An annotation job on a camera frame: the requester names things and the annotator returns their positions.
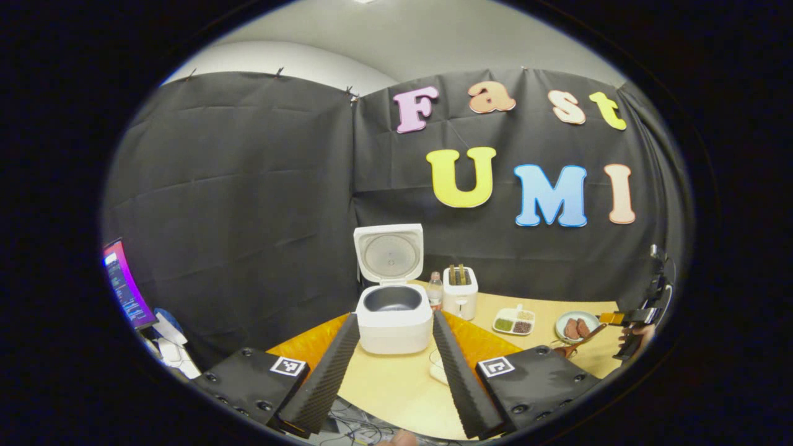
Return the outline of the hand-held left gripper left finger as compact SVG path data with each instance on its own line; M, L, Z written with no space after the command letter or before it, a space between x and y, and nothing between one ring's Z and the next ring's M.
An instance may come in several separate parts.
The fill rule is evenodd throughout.
M314 329L289 352L241 348L191 380L207 398L256 424L308 439L319 434L359 342L354 313Z

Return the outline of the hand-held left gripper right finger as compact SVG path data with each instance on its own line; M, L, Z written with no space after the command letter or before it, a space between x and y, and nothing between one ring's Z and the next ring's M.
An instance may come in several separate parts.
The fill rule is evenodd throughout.
M532 430L569 412L600 379L540 345L506 353L465 350L467 321L434 312L433 335L453 403L468 438Z

